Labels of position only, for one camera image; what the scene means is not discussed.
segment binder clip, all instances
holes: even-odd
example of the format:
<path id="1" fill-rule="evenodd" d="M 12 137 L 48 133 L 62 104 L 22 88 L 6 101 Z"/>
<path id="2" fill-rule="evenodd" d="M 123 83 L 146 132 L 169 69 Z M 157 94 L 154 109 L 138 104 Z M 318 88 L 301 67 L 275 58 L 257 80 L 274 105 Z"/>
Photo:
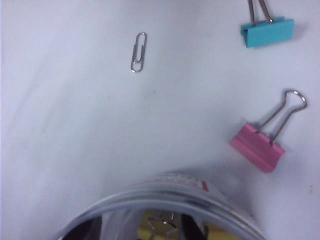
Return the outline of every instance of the binder clip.
<path id="1" fill-rule="evenodd" d="M 261 133 L 261 130 L 284 108 L 287 102 L 287 95 L 289 93 L 298 95 L 303 102 L 303 106 L 293 109 L 285 117 L 275 135 L 268 138 L 266 135 Z M 285 150 L 283 150 L 278 144 L 274 143 L 276 137 L 280 134 L 292 114 L 305 109 L 307 105 L 306 98 L 298 91 L 285 91 L 280 107 L 258 129 L 251 124 L 246 123 L 231 140 L 230 145 L 249 161 L 254 163 L 261 171 L 265 173 L 272 172 L 276 168 L 281 155 L 285 153 Z"/>
<path id="2" fill-rule="evenodd" d="M 253 0 L 248 0 L 251 23 L 241 26 L 247 48 L 265 44 L 276 43 L 292 38 L 294 30 L 294 20 L 285 20 L 284 16 L 271 18 L 264 0 L 259 0 L 262 11 L 267 20 L 255 21 Z"/>

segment paper clip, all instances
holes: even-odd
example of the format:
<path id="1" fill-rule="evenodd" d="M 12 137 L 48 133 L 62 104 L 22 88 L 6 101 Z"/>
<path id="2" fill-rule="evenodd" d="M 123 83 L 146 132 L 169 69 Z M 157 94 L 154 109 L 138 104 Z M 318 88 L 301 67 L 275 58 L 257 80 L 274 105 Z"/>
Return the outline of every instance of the paper clip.
<path id="1" fill-rule="evenodd" d="M 141 46 L 140 58 L 137 59 L 138 43 L 141 35 L 144 36 L 144 43 Z M 144 68 L 146 44 L 147 44 L 147 34 L 145 32 L 138 33 L 138 35 L 135 38 L 135 44 L 133 46 L 133 53 L 132 53 L 132 60 L 131 60 L 131 71 L 134 73 L 138 73 Z M 140 64 L 140 68 L 138 70 L 135 69 L 134 67 L 135 64 Z"/>
<path id="2" fill-rule="evenodd" d="M 284 16 L 271 18 L 264 0 L 259 0 L 267 20 L 255 21 L 253 0 L 248 0 L 251 23 L 241 26 L 247 48 L 289 40 L 293 36 L 294 20 L 285 20 Z"/>
<path id="3" fill-rule="evenodd" d="M 289 93 L 298 95 L 303 102 L 303 106 L 293 109 L 285 117 L 275 135 L 268 138 L 266 135 L 261 133 L 261 130 L 285 107 L 287 95 Z M 249 161 L 254 163 L 261 171 L 265 173 L 272 172 L 276 168 L 281 155 L 285 153 L 285 150 L 283 150 L 278 144 L 274 143 L 276 137 L 280 134 L 292 114 L 305 109 L 307 106 L 308 104 L 306 98 L 298 91 L 285 91 L 280 107 L 258 129 L 251 124 L 246 123 L 230 141 L 230 145 L 243 156 L 245 156 Z"/>

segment binder clip wire handle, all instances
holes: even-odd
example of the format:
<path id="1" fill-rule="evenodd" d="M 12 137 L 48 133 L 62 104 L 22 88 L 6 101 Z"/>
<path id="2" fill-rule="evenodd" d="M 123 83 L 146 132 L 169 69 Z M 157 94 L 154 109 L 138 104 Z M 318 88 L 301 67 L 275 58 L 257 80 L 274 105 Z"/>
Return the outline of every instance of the binder clip wire handle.
<path id="1" fill-rule="evenodd" d="M 306 98 L 301 94 L 299 93 L 298 91 L 296 90 L 287 90 L 284 92 L 284 95 L 283 95 L 283 100 L 282 100 L 282 103 L 280 105 L 280 107 L 258 128 L 258 130 L 255 132 L 256 134 L 260 133 L 262 128 L 267 125 L 286 105 L 287 103 L 287 95 L 289 93 L 293 93 L 295 95 L 298 95 L 302 102 L 303 102 L 303 105 L 300 106 L 300 107 L 297 107 L 295 109 L 293 109 L 291 112 L 289 112 L 289 114 L 285 117 L 283 123 L 281 124 L 281 126 L 279 127 L 279 129 L 277 130 L 277 132 L 275 133 L 274 136 L 270 137 L 270 144 L 272 145 L 273 142 L 275 141 L 275 139 L 277 138 L 277 136 L 280 134 L 280 132 L 282 131 L 282 129 L 284 128 L 285 124 L 287 123 L 287 121 L 289 120 L 289 118 L 291 117 L 292 114 L 294 113 L 297 113 L 297 112 L 300 112 L 301 110 L 305 109 L 307 106 L 308 106 L 308 103 L 307 103 L 307 100 Z"/>
<path id="2" fill-rule="evenodd" d="M 248 0 L 249 3 L 249 9 L 250 9 L 250 16 L 251 16 L 251 21 L 253 22 L 253 25 L 256 25 L 255 21 L 255 11 L 254 11 L 254 4 L 253 0 Z M 266 19 L 268 20 L 269 23 L 273 23 L 274 20 L 271 18 L 267 5 L 264 0 L 259 0 L 260 6 L 262 8 L 263 14 L 265 15 Z"/>

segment metal clip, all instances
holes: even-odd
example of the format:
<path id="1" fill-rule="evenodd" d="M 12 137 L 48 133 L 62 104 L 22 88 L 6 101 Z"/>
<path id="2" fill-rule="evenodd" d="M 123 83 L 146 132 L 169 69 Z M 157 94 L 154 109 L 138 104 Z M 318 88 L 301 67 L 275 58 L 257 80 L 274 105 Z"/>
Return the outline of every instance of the metal clip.
<path id="1" fill-rule="evenodd" d="M 156 235 L 156 227 L 154 226 L 154 224 L 152 223 L 154 222 L 162 222 L 165 225 L 170 226 L 172 229 L 170 229 L 169 231 L 167 231 L 165 233 L 165 240 L 169 239 L 169 235 L 171 235 L 172 233 L 178 231 L 178 227 L 174 224 L 174 217 L 175 215 L 173 213 L 170 214 L 170 219 L 169 220 L 165 220 L 165 218 L 163 217 L 162 211 L 160 212 L 160 216 L 159 217 L 148 217 L 147 218 L 147 223 L 149 224 L 149 226 L 152 229 L 152 233 L 151 236 L 149 238 L 149 240 L 154 240 L 155 235 Z"/>
<path id="2" fill-rule="evenodd" d="M 140 58 L 137 59 L 137 51 L 138 51 L 138 43 L 139 43 L 139 37 L 143 35 L 144 36 L 144 43 L 141 46 L 141 55 Z M 144 61 L 145 61 L 145 52 L 146 52 L 146 44 L 147 44 L 147 34 L 145 32 L 140 32 L 135 38 L 135 44 L 133 46 L 133 53 L 132 53 L 132 60 L 131 60 L 131 70 L 134 73 L 140 72 L 144 68 Z M 140 68 L 136 70 L 134 68 L 135 64 L 140 64 Z"/>
<path id="3" fill-rule="evenodd" d="M 302 96 L 298 91 L 296 90 L 287 90 L 284 92 L 283 95 L 283 101 L 281 106 L 258 128 L 258 130 L 255 132 L 256 134 L 260 133 L 261 129 L 267 125 L 267 123 L 269 123 L 286 105 L 287 102 L 287 95 L 288 93 L 293 93 L 295 95 L 298 95 L 302 102 L 303 102 L 303 106 L 301 107 L 297 107 L 295 109 L 293 109 L 284 119 L 283 123 L 281 124 L 281 126 L 279 127 L 279 129 L 277 130 L 277 132 L 275 133 L 274 136 L 270 137 L 270 144 L 273 144 L 273 142 L 275 141 L 276 137 L 279 135 L 279 133 L 282 131 L 282 129 L 284 128 L 285 124 L 287 123 L 287 121 L 289 120 L 289 118 L 291 117 L 292 114 L 297 113 L 303 109 L 305 109 L 308 106 L 307 100 L 304 96 Z"/>
<path id="4" fill-rule="evenodd" d="M 255 13 L 254 13 L 254 4 L 253 0 L 248 0 L 249 3 L 249 9 L 250 9 L 250 16 L 251 16 L 251 21 L 253 22 L 253 26 L 256 25 L 255 22 Z M 263 14 L 265 15 L 266 19 L 268 20 L 269 23 L 273 23 L 274 20 L 271 18 L 267 5 L 264 0 L 259 0 L 260 6 L 262 8 Z"/>

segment silver paper clip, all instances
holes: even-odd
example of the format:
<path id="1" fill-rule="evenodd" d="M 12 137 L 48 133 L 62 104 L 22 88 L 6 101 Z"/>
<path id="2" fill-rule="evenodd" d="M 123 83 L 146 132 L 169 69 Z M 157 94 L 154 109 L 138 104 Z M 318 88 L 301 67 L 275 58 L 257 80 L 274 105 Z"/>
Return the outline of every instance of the silver paper clip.
<path id="1" fill-rule="evenodd" d="M 138 43 L 141 35 L 144 36 L 144 42 L 143 42 L 143 45 L 141 46 L 140 58 L 137 59 Z M 147 34 L 145 32 L 138 33 L 138 35 L 135 38 L 135 44 L 133 46 L 133 53 L 132 53 L 132 60 L 131 60 L 131 71 L 134 73 L 138 73 L 144 68 L 146 44 L 147 44 Z M 135 64 L 140 64 L 140 68 L 135 69 Z"/>

